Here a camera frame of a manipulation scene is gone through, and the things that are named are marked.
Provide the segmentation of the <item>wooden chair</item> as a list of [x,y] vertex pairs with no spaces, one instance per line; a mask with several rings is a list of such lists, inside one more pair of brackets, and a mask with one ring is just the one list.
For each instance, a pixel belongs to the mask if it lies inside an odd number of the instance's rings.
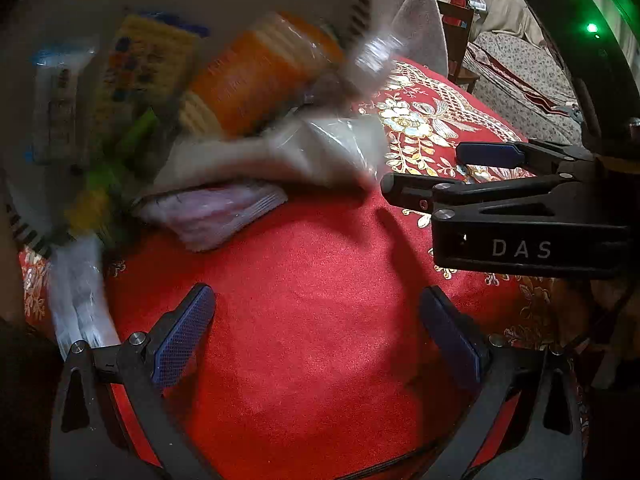
[[472,94],[480,75],[464,68],[463,60],[469,44],[473,10],[440,0],[437,4],[447,45],[448,80]]

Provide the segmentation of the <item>blue white cracker packet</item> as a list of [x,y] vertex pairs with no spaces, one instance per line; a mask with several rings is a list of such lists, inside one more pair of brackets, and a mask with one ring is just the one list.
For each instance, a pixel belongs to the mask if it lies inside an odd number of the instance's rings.
[[96,55],[89,41],[55,44],[38,51],[32,112],[32,159],[38,165],[76,162],[79,79]]

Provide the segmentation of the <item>patterned sofa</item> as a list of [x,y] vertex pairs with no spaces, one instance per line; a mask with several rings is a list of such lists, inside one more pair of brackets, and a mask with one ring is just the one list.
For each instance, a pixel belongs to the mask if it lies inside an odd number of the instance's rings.
[[463,66],[480,76],[474,96],[527,139],[582,143],[576,96],[546,49],[482,32],[468,43]]

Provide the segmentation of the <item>orange cracker packet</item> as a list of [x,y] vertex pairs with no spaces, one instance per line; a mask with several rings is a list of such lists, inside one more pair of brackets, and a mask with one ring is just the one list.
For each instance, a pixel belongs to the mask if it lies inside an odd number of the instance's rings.
[[344,58],[320,24],[268,13],[194,76],[183,93],[180,124],[202,138],[251,136]]

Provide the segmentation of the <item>green yellow cracker packet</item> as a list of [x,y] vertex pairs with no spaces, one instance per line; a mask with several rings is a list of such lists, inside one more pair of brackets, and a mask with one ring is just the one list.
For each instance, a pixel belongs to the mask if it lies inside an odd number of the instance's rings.
[[91,102],[81,188],[65,211],[73,237],[114,243],[172,140],[178,97],[207,27],[164,12],[131,13],[108,49]]

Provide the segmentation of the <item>pink snack packet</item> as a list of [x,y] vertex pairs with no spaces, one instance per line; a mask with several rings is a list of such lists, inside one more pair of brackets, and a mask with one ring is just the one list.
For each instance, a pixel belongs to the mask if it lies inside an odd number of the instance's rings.
[[271,183],[228,183],[151,198],[136,215],[170,229],[190,252],[206,252],[287,201],[282,188]]

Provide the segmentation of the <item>grey cushioned chair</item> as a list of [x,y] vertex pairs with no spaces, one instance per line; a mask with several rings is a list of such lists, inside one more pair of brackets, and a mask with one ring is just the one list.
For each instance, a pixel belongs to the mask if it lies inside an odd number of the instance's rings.
[[372,32],[390,32],[402,55],[440,76],[448,75],[448,51],[437,0],[371,0]]

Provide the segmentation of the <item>red embroidered tablecloth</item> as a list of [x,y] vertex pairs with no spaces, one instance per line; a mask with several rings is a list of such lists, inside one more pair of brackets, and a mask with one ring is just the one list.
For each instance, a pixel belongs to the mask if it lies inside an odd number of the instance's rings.
[[427,215],[379,192],[290,188],[210,252],[149,230],[104,278],[120,336],[213,287],[214,322],[166,399],[227,479],[418,478],[472,399],[420,321],[428,285],[508,344],[559,341],[552,281],[438,266]]

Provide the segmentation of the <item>striped snack box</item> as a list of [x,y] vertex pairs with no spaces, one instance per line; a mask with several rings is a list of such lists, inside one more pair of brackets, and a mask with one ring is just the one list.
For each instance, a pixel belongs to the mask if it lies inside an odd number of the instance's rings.
[[288,11],[330,25],[342,44],[370,26],[371,0],[21,0],[1,29],[1,167],[16,239],[40,254],[62,226],[78,187],[65,169],[32,162],[36,69],[46,47],[87,40],[98,48],[80,76],[77,116],[86,120],[106,49],[128,11],[164,11],[209,30],[201,51],[220,51],[269,11]]

